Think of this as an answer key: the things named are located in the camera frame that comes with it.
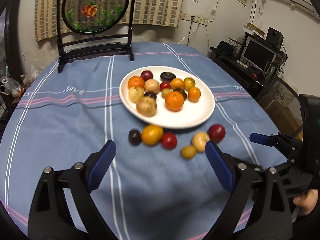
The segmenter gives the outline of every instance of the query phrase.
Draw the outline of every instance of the blue tablecloth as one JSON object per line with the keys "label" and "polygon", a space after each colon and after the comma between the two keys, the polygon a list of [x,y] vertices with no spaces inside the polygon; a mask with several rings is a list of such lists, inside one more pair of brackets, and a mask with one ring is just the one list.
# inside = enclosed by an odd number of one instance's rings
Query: blue tablecloth
{"label": "blue tablecloth", "polygon": [[[178,44],[137,42],[135,60],[127,55],[100,56],[66,64],[58,74],[53,61],[32,84],[14,111],[0,145],[0,199],[21,230],[38,180],[46,166],[69,169],[115,141],[116,158],[99,189],[91,196],[115,235],[127,240],[201,239],[226,204],[229,193],[219,184],[207,158],[191,160],[179,151],[199,130],[222,124],[223,152],[265,167],[285,158],[274,148],[249,141],[252,132],[271,134],[277,128],[252,97],[220,67],[196,49]],[[130,71],[163,65],[202,79],[216,99],[210,119],[195,129],[177,132],[172,151],[161,145],[133,147],[132,128],[146,125],[122,105],[119,84]],[[65,191],[75,225],[84,229],[69,190]],[[248,203],[236,230],[250,214]]]}

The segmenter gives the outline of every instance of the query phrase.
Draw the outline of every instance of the white bucket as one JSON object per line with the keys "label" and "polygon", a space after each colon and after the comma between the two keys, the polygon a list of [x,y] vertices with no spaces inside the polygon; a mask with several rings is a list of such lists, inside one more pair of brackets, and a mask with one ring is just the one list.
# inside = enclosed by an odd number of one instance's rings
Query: white bucket
{"label": "white bucket", "polygon": [[[281,79],[286,82],[296,93],[298,93],[297,87],[290,85],[284,78]],[[283,107],[287,107],[294,99],[294,95],[281,83],[278,84],[274,97]]]}

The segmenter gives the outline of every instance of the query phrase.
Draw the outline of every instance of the red fruit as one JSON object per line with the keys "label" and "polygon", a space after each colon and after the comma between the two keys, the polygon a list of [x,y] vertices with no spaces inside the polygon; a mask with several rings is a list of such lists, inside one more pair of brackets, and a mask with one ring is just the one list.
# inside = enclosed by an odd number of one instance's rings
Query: red fruit
{"label": "red fruit", "polygon": [[170,86],[170,83],[167,82],[167,81],[163,81],[161,84],[160,84],[160,91],[164,90],[165,88],[171,88]]}
{"label": "red fruit", "polygon": [[162,147],[167,150],[172,150],[177,146],[177,138],[171,132],[165,133],[161,138]]}
{"label": "red fruit", "polygon": [[142,71],[140,76],[143,78],[143,80],[146,82],[148,79],[153,79],[153,74],[149,70]]}
{"label": "red fruit", "polygon": [[219,143],[226,136],[226,130],[221,124],[214,124],[208,130],[209,137],[215,143]]}

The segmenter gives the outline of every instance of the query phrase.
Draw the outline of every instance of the human hand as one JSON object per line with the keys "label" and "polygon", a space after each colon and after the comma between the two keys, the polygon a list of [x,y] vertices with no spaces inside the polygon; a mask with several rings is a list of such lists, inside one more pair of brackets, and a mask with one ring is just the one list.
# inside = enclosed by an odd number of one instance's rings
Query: human hand
{"label": "human hand", "polygon": [[297,196],[293,199],[293,203],[301,207],[302,210],[300,212],[301,216],[306,216],[311,213],[311,211],[315,208],[318,202],[318,190],[311,189],[308,193],[305,193],[301,196]]}

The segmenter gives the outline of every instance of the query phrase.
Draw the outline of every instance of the metal screw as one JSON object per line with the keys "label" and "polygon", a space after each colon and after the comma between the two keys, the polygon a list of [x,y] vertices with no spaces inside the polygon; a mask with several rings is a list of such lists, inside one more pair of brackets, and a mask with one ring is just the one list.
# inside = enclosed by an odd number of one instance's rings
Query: metal screw
{"label": "metal screw", "polygon": [[269,169],[269,171],[270,171],[272,174],[275,174],[275,173],[277,172],[276,168],[274,168],[274,167],[271,167],[271,168]]}
{"label": "metal screw", "polygon": [[51,167],[46,167],[44,169],[44,173],[49,173],[50,171],[52,171],[52,168]]}
{"label": "metal screw", "polygon": [[244,163],[239,163],[238,164],[238,168],[243,171],[243,170],[245,170],[247,168],[247,165],[245,165]]}
{"label": "metal screw", "polygon": [[82,169],[83,168],[83,163],[76,163],[75,164],[75,169],[76,170],[80,170],[80,169]]}

